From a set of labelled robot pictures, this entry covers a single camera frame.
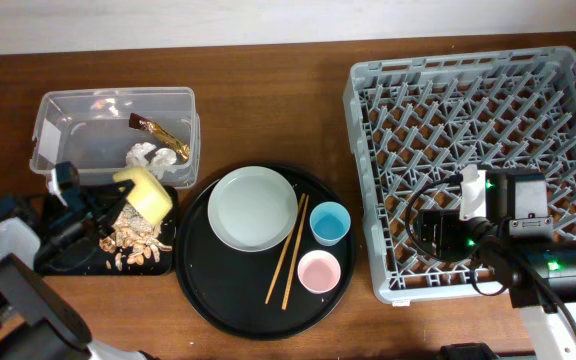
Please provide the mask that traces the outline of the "peanut shells and rice scraps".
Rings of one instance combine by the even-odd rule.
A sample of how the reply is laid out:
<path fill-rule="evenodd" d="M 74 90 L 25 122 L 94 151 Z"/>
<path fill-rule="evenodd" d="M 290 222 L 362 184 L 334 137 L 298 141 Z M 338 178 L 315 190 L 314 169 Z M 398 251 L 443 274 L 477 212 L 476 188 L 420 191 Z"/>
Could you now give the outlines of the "peanut shells and rice scraps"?
<path fill-rule="evenodd" d="M 163 242 L 162 224 L 150 225 L 130 204 L 126 204 L 113 225 L 114 233 L 102 238 L 99 248 L 112 256 L 106 261 L 109 270 L 123 271 L 132 265 L 142 266 L 152 260 L 155 264 L 173 250 Z"/>

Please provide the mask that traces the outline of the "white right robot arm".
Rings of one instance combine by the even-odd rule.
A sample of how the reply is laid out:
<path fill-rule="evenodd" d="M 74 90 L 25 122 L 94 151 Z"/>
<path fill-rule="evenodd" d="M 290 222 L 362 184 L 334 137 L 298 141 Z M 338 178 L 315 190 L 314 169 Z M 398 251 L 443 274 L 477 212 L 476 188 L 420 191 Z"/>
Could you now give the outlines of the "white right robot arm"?
<path fill-rule="evenodd" d="M 415 192 L 404 224 L 424 255 L 492 269 L 537 358 L 576 359 L 576 241 L 554 237 L 543 173 L 469 165 Z"/>

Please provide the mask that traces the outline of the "yellow bowl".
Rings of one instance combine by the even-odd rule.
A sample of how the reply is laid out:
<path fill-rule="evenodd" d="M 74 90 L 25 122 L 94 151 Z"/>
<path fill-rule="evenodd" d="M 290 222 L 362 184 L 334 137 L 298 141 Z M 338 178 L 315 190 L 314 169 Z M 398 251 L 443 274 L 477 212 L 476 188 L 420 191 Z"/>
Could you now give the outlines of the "yellow bowl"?
<path fill-rule="evenodd" d="M 158 179 L 145 167 L 130 167 L 112 175 L 115 183 L 131 180 L 127 202 L 152 226 L 159 225 L 173 207 Z"/>

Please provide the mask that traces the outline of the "white paper napkin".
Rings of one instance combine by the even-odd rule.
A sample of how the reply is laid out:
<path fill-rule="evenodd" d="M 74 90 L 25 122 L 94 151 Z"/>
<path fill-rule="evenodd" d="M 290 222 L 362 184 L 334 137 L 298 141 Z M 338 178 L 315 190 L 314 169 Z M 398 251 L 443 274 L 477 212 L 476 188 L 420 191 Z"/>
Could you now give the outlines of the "white paper napkin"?
<path fill-rule="evenodd" d="M 177 154 L 169 148 L 157 147 L 156 145 L 143 142 L 131 147 L 125 157 L 127 167 L 155 167 L 150 172 L 161 180 L 166 172 L 166 167 L 175 165 Z"/>

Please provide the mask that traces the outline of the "gold foil snack wrapper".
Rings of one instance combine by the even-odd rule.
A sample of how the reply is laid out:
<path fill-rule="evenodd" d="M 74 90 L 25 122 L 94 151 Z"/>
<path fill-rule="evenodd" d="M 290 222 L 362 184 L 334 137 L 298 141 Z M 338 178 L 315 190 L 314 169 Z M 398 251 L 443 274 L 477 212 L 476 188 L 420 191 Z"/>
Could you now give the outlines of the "gold foil snack wrapper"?
<path fill-rule="evenodd" d="M 129 127 L 152 134 L 156 139 L 179 155 L 184 162 L 189 160 L 190 146 L 167 132 L 157 122 L 149 120 L 136 113 L 131 113 L 129 116 Z"/>

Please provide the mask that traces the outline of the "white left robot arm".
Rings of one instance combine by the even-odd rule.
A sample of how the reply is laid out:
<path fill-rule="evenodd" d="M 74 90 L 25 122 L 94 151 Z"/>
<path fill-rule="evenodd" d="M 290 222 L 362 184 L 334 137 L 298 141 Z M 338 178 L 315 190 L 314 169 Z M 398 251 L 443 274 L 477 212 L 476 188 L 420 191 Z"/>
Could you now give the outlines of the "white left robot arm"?
<path fill-rule="evenodd" d="M 0 200 L 0 359 L 150 359 L 143 350 L 123 351 L 94 339 L 42 273 L 67 251 L 109 236 L 126 205 L 160 221 L 165 214 L 156 203 L 171 206 L 165 190 L 143 167 L 119 172 L 106 185 L 83 186 L 74 165 L 62 162 L 39 198 L 61 207 L 39 213 L 33 196 Z"/>

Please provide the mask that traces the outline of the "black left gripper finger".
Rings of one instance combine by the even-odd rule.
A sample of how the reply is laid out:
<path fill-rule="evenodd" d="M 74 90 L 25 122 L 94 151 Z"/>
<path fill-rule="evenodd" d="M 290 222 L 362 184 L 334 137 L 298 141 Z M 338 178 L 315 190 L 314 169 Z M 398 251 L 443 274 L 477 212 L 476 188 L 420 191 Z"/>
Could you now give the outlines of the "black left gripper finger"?
<path fill-rule="evenodd" d="M 104 185 L 82 186 L 81 191 L 86 196 L 93 198 L 122 197 L 127 196 L 134 186 L 132 180 L 122 180 Z"/>
<path fill-rule="evenodd" d="M 113 225 L 127 204 L 125 197 L 104 200 L 95 209 L 95 228 L 99 238 L 105 238 L 114 233 Z"/>

